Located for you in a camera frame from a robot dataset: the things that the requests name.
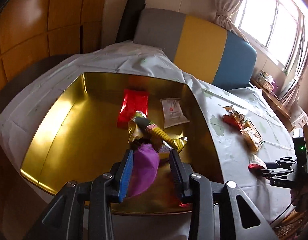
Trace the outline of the red white small packet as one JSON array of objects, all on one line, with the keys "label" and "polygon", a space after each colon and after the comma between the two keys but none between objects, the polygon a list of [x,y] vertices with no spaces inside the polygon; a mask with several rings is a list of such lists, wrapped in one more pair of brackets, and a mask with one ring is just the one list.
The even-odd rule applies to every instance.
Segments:
[{"label": "red white small packet", "polygon": [[267,169],[267,166],[264,161],[262,161],[258,156],[255,154],[250,155],[249,157],[249,165],[248,169],[250,172],[256,171],[256,170],[263,170]]}]

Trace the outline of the brown pastry snack packet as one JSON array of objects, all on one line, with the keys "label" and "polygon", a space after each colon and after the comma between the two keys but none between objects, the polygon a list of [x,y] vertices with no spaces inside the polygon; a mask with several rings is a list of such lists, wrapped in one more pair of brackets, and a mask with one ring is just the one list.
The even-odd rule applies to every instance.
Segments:
[{"label": "brown pastry snack packet", "polygon": [[253,153],[257,153],[262,148],[264,140],[258,131],[252,128],[244,128],[240,131],[249,149]]}]

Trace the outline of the orange oat snack packet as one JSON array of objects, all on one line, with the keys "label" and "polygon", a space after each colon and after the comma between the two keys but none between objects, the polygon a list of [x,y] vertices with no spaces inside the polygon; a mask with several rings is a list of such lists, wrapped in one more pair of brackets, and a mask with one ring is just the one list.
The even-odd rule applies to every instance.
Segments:
[{"label": "orange oat snack packet", "polygon": [[236,111],[233,106],[226,106],[224,107],[224,109],[227,111],[227,115],[232,115],[234,116],[234,118],[236,119],[236,121],[238,121],[243,129],[244,128],[251,128],[251,122],[249,119],[247,119],[243,114],[239,113],[238,111]]}]

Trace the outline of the red snack packet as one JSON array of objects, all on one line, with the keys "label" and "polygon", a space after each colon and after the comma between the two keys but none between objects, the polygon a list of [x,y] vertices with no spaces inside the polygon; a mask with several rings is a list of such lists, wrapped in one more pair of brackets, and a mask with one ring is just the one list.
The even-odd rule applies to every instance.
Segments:
[{"label": "red snack packet", "polygon": [[240,131],[243,129],[242,125],[236,121],[234,116],[225,114],[222,118],[223,122],[227,123],[228,125],[232,126],[236,130]]}]

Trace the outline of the purple candy packet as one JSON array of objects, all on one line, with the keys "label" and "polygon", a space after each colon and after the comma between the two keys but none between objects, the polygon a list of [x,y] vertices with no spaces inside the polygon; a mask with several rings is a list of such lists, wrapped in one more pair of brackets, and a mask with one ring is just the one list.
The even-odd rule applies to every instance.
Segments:
[{"label": "purple candy packet", "polygon": [[128,196],[135,197],[153,184],[157,177],[159,154],[151,144],[141,144],[133,154],[133,170]]}]

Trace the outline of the white green-patterned tablecloth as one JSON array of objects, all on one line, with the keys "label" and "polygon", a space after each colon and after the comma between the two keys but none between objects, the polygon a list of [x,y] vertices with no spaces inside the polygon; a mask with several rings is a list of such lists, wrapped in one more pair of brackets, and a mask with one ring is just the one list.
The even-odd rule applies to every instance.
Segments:
[{"label": "white green-patterned tablecloth", "polygon": [[271,186],[248,170],[250,152],[240,134],[222,121],[224,107],[244,114],[264,139],[258,157],[274,161],[294,156],[293,142],[260,92],[252,88],[229,92],[180,70],[161,49],[123,42],[89,54],[76,54],[48,70],[32,66],[0,91],[0,145],[14,168],[20,169],[42,120],[64,90],[83,73],[118,73],[183,83],[202,108],[218,154],[223,181],[235,181],[269,222],[290,211],[288,189]]}]

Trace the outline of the wooden side table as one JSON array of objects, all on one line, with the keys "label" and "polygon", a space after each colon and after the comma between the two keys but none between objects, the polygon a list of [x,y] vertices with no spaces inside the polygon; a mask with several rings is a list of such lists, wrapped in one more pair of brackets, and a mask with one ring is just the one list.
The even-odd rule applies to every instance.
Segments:
[{"label": "wooden side table", "polygon": [[251,78],[250,82],[253,86],[261,89],[263,97],[265,98],[269,106],[275,112],[279,112],[280,114],[285,116],[285,118],[287,119],[291,118],[289,115],[289,111],[283,106],[283,104],[274,95],[270,94],[265,88],[261,87],[261,85],[259,85],[255,79]]}]

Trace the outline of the red gold gift box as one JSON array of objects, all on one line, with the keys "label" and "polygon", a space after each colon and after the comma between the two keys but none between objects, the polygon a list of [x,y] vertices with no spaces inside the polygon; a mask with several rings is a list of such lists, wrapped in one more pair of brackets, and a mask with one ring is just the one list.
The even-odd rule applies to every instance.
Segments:
[{"label": "red gold gift box", "polygon": [[117,127],[124,90],[149,93],[148,117],[164,126],[161,99],[179,98],[187,124],[170,127],[168,135],[187,137],[180,153],[211,181],[223,175],[210,128],[189,86],[154,77],[118,73],[83,73],[52,105],[38,127],[21,165],[21,175],[39,189],[56,194],[66,182],[91,181],[121,161],[128,132]]}]

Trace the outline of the tissue box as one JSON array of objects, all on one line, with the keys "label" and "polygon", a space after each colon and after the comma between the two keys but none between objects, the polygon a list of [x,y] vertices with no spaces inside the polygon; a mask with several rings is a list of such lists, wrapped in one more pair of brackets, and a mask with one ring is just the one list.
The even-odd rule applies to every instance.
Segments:
[{"label": "tissue box", "polygon": [[266,72],[261,70],[257,74],[256,81],[262,88],[266,89],[270,94],[274,95],[278,89],[278,85],[274,81],[271,75],[268,75]]}]

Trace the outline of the gold yellow snack packet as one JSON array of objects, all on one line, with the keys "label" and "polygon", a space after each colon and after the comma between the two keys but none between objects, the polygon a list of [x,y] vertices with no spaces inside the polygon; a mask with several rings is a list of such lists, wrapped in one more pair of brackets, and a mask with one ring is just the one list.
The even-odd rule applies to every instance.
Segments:
[{"label": "gold yellow snack packet", "polygon": [[128,133],[128,142],[141,139],[144,135],[150,135],[155,139],[159,139],[163,144],[168,145],[178,153],[183,150],[188,142],[187,137],[172,138],[154,122],[149,120],[142,111],[136,111],[134,116],[128,122]]}]

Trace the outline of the white sachet packet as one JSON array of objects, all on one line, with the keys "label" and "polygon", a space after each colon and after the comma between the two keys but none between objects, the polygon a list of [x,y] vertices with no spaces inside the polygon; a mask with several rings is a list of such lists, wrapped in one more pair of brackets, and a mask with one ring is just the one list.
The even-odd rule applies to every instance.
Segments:
[{"label": "white sachet packet", "polygon": [[190,122],[190,120],[188,120],[183,114],[180,100],[180,98],[167,98],[160,100],[164,115],[164,128]]}]

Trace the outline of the red flat packet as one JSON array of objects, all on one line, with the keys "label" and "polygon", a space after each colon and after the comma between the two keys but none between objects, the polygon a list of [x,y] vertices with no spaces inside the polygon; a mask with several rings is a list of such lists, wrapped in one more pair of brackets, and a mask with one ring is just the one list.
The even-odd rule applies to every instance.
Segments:
[{"label": "red flat packet", "polygon": [[117,127],[127,129],[128,122],[137,111],[147,116],[149,93],[141,90],[124,89],[124,98],[117,119]]}]

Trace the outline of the grey yellow blue chair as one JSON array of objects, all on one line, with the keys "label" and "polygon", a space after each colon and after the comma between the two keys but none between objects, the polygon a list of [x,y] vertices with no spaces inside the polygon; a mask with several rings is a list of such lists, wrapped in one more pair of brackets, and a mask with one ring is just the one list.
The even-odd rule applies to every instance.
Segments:
[{"label": "grey yellow blue chair", "polygon": [[164,9],[144,9],[133,41],[161,48],[179,69],[224,90],[249,86],[257,52],[209,21]]}]

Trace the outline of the wooden wardrobe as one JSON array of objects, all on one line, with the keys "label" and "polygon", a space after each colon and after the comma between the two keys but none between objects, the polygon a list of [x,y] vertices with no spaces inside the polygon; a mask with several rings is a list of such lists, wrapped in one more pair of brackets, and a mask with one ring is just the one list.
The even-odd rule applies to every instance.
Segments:
[{"label": "wooden wardrobe", "polygon": [[0,12],[0,90],[50,56],[101,47],[105,0],[9,0]]}]

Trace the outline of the black post behind chair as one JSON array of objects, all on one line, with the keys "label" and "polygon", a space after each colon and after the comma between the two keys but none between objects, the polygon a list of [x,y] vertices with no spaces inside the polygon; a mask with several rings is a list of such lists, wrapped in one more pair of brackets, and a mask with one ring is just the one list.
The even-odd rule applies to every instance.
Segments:
[{"label": "black post behind chair", "polygon": [[115,43],[133,41],[140,15],[145,6],[145,0],[127,0]]}]

